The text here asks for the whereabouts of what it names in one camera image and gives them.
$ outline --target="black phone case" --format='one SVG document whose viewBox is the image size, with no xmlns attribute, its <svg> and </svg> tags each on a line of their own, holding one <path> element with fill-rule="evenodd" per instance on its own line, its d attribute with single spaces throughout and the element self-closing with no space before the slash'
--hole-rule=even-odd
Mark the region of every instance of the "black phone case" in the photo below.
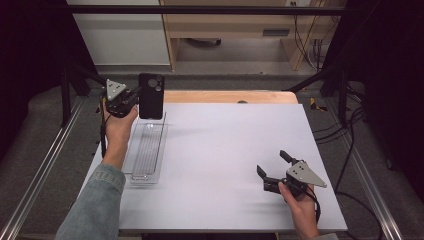
<svg viewBox="0 0 424 240">
<path fill-rule="evenodd" d="M 141 87 L 139 116 L 142 119 L 162 119 L 165 78 L 162 75 L 141 73 L 138 76 Z"/>
</svg>

